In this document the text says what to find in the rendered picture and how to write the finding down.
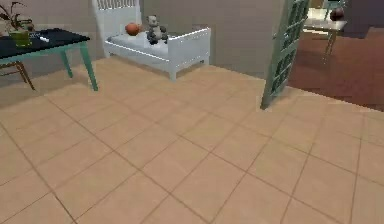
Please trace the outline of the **white bed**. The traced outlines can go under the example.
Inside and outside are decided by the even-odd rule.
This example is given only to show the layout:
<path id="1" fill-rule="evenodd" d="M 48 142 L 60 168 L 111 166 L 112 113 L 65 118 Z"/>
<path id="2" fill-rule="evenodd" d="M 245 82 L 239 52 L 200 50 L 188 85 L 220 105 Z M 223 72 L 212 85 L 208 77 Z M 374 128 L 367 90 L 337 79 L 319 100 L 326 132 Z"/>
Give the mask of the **white bed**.
<path id="1" fill-rule="evenodd" d="M 146 31 L 126 33 L 129 23 L 142 24 L 140 0 L 92 0 L 106 56 L 118 55 L 139 64 L 167 72 L 171 80 L 194 64 L 209 63 L 211 29 L 170 35 L 167 43 L 151 45 Z"/>

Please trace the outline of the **grey teddy bear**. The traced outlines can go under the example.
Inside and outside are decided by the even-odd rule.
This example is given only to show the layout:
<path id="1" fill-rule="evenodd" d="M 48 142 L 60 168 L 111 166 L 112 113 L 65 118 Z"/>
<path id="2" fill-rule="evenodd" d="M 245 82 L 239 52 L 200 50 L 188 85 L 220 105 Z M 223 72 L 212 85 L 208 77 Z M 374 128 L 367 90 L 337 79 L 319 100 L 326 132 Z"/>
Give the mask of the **grey teddy bear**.
<path id="1" fill-rule="evenodd" d="M 151 45 L 157 44 L 160 40 L 164 43 L 168 42 L 167 29 L 164 26 L 160 26 L 156 15 L 149 15 L 147 17 L 149 30 L 147 32 L 147 40 Z"/>

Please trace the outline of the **black top green leg table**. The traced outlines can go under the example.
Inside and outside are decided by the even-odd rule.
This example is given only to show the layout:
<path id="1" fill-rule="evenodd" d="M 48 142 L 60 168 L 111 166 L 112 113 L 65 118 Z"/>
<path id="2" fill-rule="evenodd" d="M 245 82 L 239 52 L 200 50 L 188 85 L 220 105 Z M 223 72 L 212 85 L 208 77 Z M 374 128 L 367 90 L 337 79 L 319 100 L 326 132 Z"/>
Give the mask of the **black top green leg table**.
<path id="1" fill-rule="evenodd" d="M 39 37 L 45 37 L 50 41 L 44 42 Z M 27 58 L 39 57 L 49 54 L 59 54 L 67 70 L 68 76 L 73 77 L 66 52 L 78 49 L 81 53 L 83 63 L 88 73 L 91 87 L 98 91 L 97 79 L 89 56 L 87 42 L 90 37 L 70 32 L 61 28 L 52 28 L 38 31 L 31 38 L 32 44 L 28 47 L 17 47 L 10 36 L 0 38 L 0 64 L 22 61 Z"/>

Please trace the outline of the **dark red ball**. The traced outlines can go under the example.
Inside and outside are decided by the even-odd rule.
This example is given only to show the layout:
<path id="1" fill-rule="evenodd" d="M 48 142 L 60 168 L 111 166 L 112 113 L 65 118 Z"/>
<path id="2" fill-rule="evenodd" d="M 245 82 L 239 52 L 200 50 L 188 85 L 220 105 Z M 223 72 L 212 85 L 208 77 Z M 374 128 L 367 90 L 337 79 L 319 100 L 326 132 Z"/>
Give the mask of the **dark red ball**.
<path id="1" fill-rule="evenodd" d="M 342 8 L 333 9 L 330 13 L 330 19 L 332 21 L 339 21 L 344 18 L 344 10 Z"/>

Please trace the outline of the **pale table with green legs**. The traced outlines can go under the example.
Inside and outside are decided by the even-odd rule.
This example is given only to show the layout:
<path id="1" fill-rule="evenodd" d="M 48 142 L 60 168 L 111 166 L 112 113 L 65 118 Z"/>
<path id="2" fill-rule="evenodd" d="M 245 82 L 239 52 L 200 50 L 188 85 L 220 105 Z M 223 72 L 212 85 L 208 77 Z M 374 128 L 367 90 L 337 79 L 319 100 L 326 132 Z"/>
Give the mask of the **pale table with green legs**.
<path id="1" fill-rule="evenodd" d="M 328 37 L 327 47 L 323 61 L 326 62 L 332 54 L 333 45 L 337 35 L 343 30 L 347 22 L 345 20 L 332 21 L 326 9 L 309 8 L 303 31 L 308 33 L 326 33 Z"/>

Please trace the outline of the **orange ball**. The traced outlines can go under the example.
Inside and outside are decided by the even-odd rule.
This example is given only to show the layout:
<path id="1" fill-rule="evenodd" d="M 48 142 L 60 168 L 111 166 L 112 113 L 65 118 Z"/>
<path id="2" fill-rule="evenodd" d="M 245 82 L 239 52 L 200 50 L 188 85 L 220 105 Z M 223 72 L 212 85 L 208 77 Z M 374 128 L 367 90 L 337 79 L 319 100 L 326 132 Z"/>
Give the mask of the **orange ball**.
<path id="1" fill-rule="evenodd" d="M 130 36 L 136 36 L 141 31 L 141 25 L 137 23 L 129 23 L 125 26 L 125 31 Z"/>

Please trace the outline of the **green glazed room door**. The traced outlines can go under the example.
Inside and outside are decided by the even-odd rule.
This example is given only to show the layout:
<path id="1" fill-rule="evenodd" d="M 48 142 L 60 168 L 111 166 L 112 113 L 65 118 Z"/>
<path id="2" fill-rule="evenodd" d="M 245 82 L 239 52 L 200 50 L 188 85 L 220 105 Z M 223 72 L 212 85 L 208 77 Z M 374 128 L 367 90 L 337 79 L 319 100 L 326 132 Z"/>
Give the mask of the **green glazed room door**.
<path id="1" fill-rule="evenodd" d="M 310 0 L 285 0 L 268 67 L 260 108 L 265 110 L 284 90 L 293 66 Z"/>

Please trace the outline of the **house plant in green pot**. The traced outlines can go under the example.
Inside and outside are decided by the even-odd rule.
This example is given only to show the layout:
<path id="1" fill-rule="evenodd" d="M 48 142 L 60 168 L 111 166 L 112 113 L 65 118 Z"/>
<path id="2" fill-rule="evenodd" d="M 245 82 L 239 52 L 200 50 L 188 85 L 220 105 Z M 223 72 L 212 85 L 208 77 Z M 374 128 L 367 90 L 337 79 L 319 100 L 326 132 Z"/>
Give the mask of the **house plant in green pot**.
<path id="1" fill-rule="evenodd" d="M 0 19 L 6 22 L 6 32 L 16 46 L 28 47 L 32 44 L 30 33 L 34 31 L 33 20 L 21 18 L 20 13 L 15 13 L 14 7 L 16 5 L 23 5 L 23 3 L 12 1 L 9 8 L 0 3 Z"/>

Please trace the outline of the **brown wooden chair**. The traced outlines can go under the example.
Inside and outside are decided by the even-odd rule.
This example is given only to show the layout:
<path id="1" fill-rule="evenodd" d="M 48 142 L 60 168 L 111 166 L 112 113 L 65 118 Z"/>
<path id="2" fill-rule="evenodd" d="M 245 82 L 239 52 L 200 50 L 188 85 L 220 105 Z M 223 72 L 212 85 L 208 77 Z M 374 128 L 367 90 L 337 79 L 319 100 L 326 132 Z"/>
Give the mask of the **brown wooden chair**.
<path id="1" fill-rule="evenodd" d="M 10 63 L 0 64 L 0 70 L 5 69 L 5 68 L 9 68 L 9 67 L 15 67 L 16 71 L 4 73 L 4 76 L 19 73 L 20 76 L 22 77 L 23 81 L 25 83 L 28 83 L 32 90 L 35 89 L 33 83 L 31 82 L 31 80 L 28 76 L 28 73 L 27 73 L 27 71 L 26 71 L 26 69 L 25 69 L 25 67 L 21 61 L 15 61 L 15 62 L 10 62 Z"/>

